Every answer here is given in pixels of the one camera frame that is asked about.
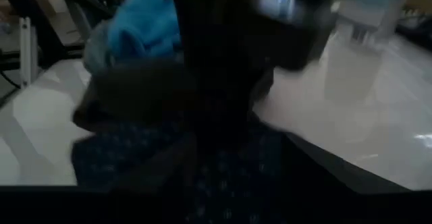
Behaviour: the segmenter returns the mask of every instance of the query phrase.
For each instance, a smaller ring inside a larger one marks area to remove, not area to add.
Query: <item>blue cloth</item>
[[[126,0],[108,29],[117,60],[174,57],[180,31],[173,0]]]

